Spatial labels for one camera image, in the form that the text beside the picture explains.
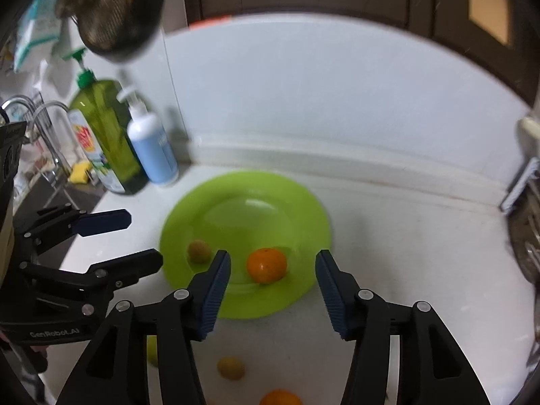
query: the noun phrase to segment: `dish soap bottle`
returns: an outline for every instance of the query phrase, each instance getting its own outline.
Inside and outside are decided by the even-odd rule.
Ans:
[[[130,113],[116,99],[119,83],[96,80],[94,73],[83,66],[84,51],[81,48],[64,58],[74,58],[82,69],[77,78],[80,91],[67,115],[77,140],[107,190],[127,195],[137,193],[148,178],[128,141]]]
[[[128,100],[132,118],[128,137],[150,181],[160,186],[175,182],[178,163],[158,115],[148,112],[144,102],[136,96],[135,87],[123,89],[117,99],[119,102]]]

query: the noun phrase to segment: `backsplash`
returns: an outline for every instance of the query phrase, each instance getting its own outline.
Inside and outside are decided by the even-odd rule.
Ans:
[[[74,48],[80,39],[69,30]],[[505,185],[523,162],[515,123],[529,108],[518,96],[465,58],[369,21],[238,17],[160,31],[128,64],[92,53],[85,64],[98,79],[134,83],[172,143],[207,134],[320,140],[415,155]],[[68,103],[76,72],[76,63],[58,63],[45,99]]]

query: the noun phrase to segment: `kitchen countertop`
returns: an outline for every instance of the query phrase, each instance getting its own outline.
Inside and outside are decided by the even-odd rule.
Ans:
[[[158,248],[161,227],[174,204],[196,185],[231,170],[191,166],[168,188],[148,185],[135,196],[106,193],[94,211],[126,208],[133,218],[131,227],[77,238],[61,269],[82,273],[95,262]],[[491,404],[507,405],[527,375],[525,364],[534,341],[534,288],[518,269],[499,210],[414,190],[283,174],[307,186],[326,208],[333,230],[331,250],[339,267],[389,302],[430,302],[469,359]],[[156,302],[174,289],[158,272],[118,290],[110,306],[123,299],[135,305]],[[393,337],[391,344],[388,403],[395,403],[399,340]],[[84,346],[49,348],[49,370],[43,379],[53,395]],[[205,342],[193,343],[205,397],[216,405],[255,404],[274,388],[295,392],[306,405],[338,404],[353,348],[354,343],[341,341],[333,331],[317,287],[266,318],[218,319]],[[216,362],[225,355],[245,361],[243,380],[231,382],[218,375]],[[160,404],[157,369],[148,371],[151,403]]]

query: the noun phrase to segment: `white pump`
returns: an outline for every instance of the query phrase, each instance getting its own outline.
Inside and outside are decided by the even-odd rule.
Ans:
[[[119,102],[128,101],[130,106],[131,118],[136,120],[148,114],[148,109],[144,102],[137,96],[137,89],[131,85],[128,88],[122,89],[116,96]]]

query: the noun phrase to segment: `bottle label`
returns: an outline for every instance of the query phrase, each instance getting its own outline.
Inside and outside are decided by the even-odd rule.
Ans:
[[[177,175],[178,163],[163,127],[147,139],[132,140],[131,144],[150,181],[164,184]]]
[[[107,190],[112,192],[124,193],[124,187],[111,169],[111,166],[109,165],[101,146],[99,146],[92,128],[90,128],[88,122],[84,118],[83,113],[78,109],[72,109],[69,111],[68,117],[80,146],[83,147],[88,160],[92,163],[103,185]]]

